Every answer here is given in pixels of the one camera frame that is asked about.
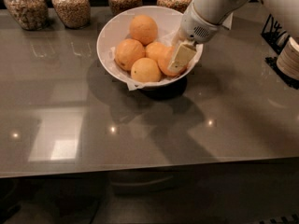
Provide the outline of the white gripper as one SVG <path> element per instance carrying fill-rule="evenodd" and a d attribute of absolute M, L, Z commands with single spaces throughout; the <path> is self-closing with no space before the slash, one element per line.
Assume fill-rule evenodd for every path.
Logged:
<path fill-rule="evenodd" d="M 192 0 L 171 41 L 176 48 L 167 67 L 170 72 L 179 73 L 196 55 L 195 43 L 208 42 L 220 30 L 219 15 L 216 2 Z"/>

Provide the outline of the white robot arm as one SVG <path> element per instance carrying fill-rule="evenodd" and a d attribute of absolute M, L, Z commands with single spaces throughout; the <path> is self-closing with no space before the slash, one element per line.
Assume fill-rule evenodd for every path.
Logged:
<path fill-rule="evenodd" d="M 167 69 L 180 71 L 196 54 L 196 46 L 208 42 L 223 22 L 249 0 L 192 0 L 174 38 L 175 51 Z M 291 38 L 299 39 L 299 0 L 258 0 L 278 20 Z"/>

